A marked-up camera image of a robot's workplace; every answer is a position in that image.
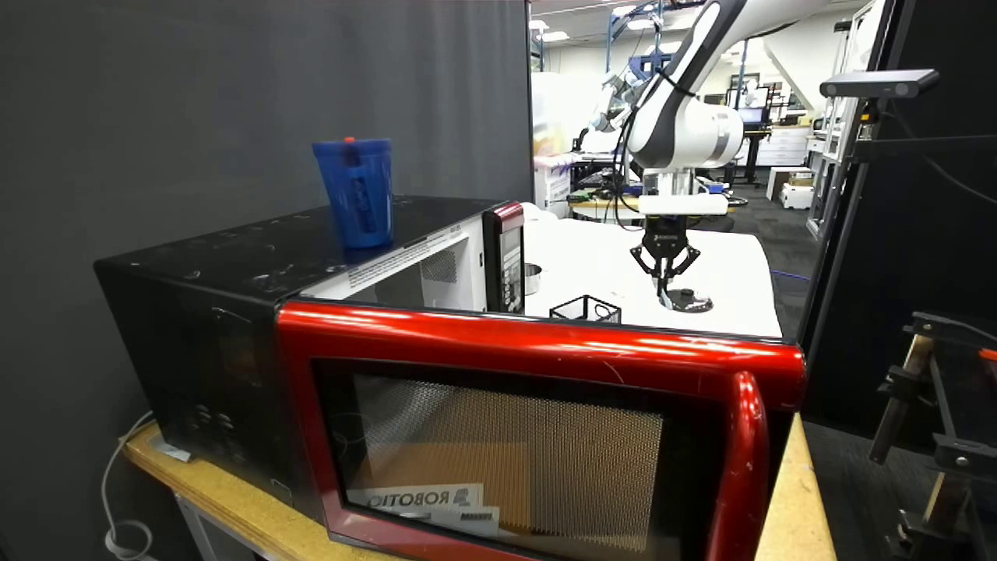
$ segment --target blue cup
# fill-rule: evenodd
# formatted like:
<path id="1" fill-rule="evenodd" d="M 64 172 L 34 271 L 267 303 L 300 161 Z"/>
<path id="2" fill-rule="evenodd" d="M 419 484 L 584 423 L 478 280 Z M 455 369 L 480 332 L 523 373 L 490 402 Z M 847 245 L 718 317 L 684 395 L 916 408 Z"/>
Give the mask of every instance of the blue cup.
<path id="1" fill-rule="evenodd" d="M 385 141 L 310 145 L 344 250 L 392 245 L 392 161 Z"/>

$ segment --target table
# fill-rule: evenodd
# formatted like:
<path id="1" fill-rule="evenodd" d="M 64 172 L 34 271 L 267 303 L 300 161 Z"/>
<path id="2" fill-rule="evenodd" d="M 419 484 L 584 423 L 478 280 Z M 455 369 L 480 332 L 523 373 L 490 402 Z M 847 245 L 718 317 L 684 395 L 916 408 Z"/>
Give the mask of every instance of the table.
<path id="1" fill-rule="evenodd" d="M 160 426 L 136 429 L 123 459 L 176 496 L 206 561 L 388 561 L 388 555 L 331 541 L 325 528 L 207 461 L 174 461 L 156 448 Z M 834 545 L 800 418 L 793 418 L 771 490 L 756 561 L 833 561 Z"/>
<path id="2" fill-rule="evenodd" d="M 526 206 L 526 261 L 543 265 L 540 289 L 526 296 L 526 316 L 549 317 L 549 307 L 591 294 L 623 307 L 623 324 L 782 338 L 770 261 L 756 236 L 688 232 L 701 260 L 674 280 L 712 300 L 710 312 L 684 316 L 657 303 L 653 280 L 629 256 L 641 229 L 561 220 Z"/>

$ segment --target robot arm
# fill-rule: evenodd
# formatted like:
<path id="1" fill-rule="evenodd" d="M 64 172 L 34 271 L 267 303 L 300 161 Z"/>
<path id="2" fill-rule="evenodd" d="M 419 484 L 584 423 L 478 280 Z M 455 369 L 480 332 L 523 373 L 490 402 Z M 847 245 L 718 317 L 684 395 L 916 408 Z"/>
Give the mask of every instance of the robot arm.
<path id="1" fill-rule="evenodd" d="M 684 240 L 684 217 L 726 216 L 724 196 L 694 196 L 694 167 L 728 161 L 743 133 L 736 110 L 708 105 L 694 91 L 731 44 L 813 16 L 821 7 L 824 0 L 708 0 L 680 54 L 632 102 L 621 131 L 621 145 L 645 167 L 645 196 L 637 198 L 645 236 L 632 260 L 653 278 L 657 300 L 668 307 L 708 312 L 712 305 L 692 289 L 670 289 L 670 280 L 697 260 L 697 250 Z"/>

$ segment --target lab equipment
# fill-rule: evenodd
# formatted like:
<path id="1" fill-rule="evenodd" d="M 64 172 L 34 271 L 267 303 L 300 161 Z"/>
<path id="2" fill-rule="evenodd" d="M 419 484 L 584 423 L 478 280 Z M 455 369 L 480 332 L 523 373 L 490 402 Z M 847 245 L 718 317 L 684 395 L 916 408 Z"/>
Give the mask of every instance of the lab equipment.
<path id="1" fill-rule="evenodd" d="M 877 418 L 873 453 L 885 463 L 899 433 L 926 410 L 938 414 L 933 484 L 923 510 L 896 510 L 885 541 L 896 561 L 961 561 L 997 555 L 997 338 L 991 317 L 953 317 L 912 312 L 903 366 L 887 369 L 877 393 L 887 405 Z"/>
<path id="2" fill-rule="evenodd" d="M 920 98 L 938 85 L 933 70 L 887 70 L 887 72 L 853 72 L 834 75 L 818 85 L 824 98 Z"/>
<path id="3" fill-rule="evenodd" d="M 583 294 L 575 300 L 566 300 L 564 305 L 554 305 L 552 321 L 623 324 L 623 307 L 591 294 Z"/>
<path id="4" fill-rule="evenodd" d="M 634 260 L 653 278 L 661 305 L 675 312 L 710 307 L 694 289 L 674 289 L 670 285 L 697 260 L 684 240 L 684 217 L 724 216 L 728 208 L 724 196 L 694 194 L 694 167 L 728 161 L 743 136 L 736 110 L 708 105 L 694 91 L 726 47 L 818 9 L 824 9 L 821 0 L 710 0 L 701 7 L 680 54 L 626 105 L 617 167 L 641 167 L 645 196 L 637 198 L 637 211 L 649 235 L 634 245 Z"/>

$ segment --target microwave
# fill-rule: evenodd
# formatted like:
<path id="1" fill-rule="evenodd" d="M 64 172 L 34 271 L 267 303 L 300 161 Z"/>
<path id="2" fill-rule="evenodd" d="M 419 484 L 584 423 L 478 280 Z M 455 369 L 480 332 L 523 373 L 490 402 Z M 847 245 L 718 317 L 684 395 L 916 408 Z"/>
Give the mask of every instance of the microwave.
<path id="1" fill-rule="evenodd" d="M 395 245 L 347 252 L 331 208 L 98 260 L 166 444 L 321 521 L 282 391 L 278 316 L 302 294 L 413 307 L 523 307 L 520 206 L 392 198 Z"/>
<path id="2" fill-rule="evenodd" d="M 526 317 L 523 206 L 395 198 L 103 260 L 172 445 L 402 559 L 755 559 L 793 345 Z"/>

